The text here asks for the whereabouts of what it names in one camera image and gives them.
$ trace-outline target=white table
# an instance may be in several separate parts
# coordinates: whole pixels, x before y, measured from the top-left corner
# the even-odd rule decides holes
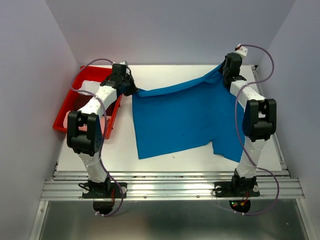
[[[136,86],[151,90],[183,83],[203,76],[216,65],[132,65],[130,66]],[[241,75],[254,82],[251,66],[241,67]],[[102,160],[111,172],[226,172],[234,171],[238,163],[213,154],[212,143],[184,151],[139,159],[132,115],[132,98],[123,97],[110,139],[102,149]],[[276,144],[271,138],[262,150],[259,167],[281,171]],[[58,158],[57,171],[85,171],[81,159],[63,141]]]

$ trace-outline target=metal floor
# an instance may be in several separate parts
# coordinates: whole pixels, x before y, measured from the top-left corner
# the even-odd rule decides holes
[[[271,200],[253,200],[258,212]],[[125,201],[116,216],[94,215],[90,201],[51,201],[41,240],[307,240],[295,199],[258,216],[225,211],[220,201]]]

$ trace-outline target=blue fabric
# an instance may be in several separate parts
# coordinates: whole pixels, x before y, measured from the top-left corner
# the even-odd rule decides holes
[[[140,159],[200,147],[212,141],[214,154],[240,161],[242,147],[234,119],[236,97],[223,86],[218,69],[219,66],[191,81],[140,90],[132,96]],[[238,109],[241,130],[244,113],[240,105]]]

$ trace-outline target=metal panel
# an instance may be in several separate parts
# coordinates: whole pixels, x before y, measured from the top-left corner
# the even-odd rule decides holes
[[[320,111],[319,55],[320,1],[297,0],[272,41],[268,51],[275,71],[261,88],[265,97],[277,100],[277,133],[292,176],[300,179],[307,206],[320,239]],[[258,67],[260,78],[270,73],[264,57]]]
[[[25,240],[61,147],[51,126],[79,65],[44,0],[0,5],[0,239]]]
[[[307,208],[306,199],[297,199],[296,200],[297,206],[299,208],[301,219],[303,221],[306,233],[310,240],[317,240],[317,233],[315,231],[314,223],[312,221],[310,212]]]
[[[271,204],[253,200],[251,212]],[[227,201],[125,202],[110,218],[94,215],[91,202],[50,202],[41,240],[307,240],[295,200],[279,200],[255,217],[219,207]]]
[[[79,63],[222,62],[239,41],[267,48],[294,0],[46,0]],[[262,51],[246,61],[258,64]]]

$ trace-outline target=black bracket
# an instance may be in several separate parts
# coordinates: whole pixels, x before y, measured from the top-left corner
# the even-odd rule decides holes
[[[218,72],[223,74],[223,86],[230,92],[231,83],[239,80],[247,81],[240,75],[242,58],[235,52],[228,53],[225,56]]]
[[[87,131],[79,130],[84,124]],[[84,153],[91,157],[102,148],[102,133],[99,116],[91,113],[85,114],[81,111],[71,111],[68,114],[68,128],[66,133],[66,144],[76,154]]]
[[[119,182],[119,184],[120,187],[125,187],[127,189],[128,184],[126,182]],[[104,182],[99,183],[89,180],[86,183],[82,183],[81,188],[84,190],[82,191],[83,199],[111,199],[112,197],[115,199],[122,198],[118,185],[111,182],[109,177]]]
[[[121,94],[130,96],[138,92],[131,71],[127,74],[128,66],[125,64],[112,64],[112,73],[100,84],[100,86],[110,86],[116,89],[117,96]]]
[[[250,197],[259,197],[257,178],[239,177],[237,170],[234,171],[231,181],[217,181],[214,183],[215,196],[217,198],[243,197],[249,193]]]
[[[268,140],[277,128],[277,102],[274,99],[249,100],[246,102],[242,130],[252,142]]]

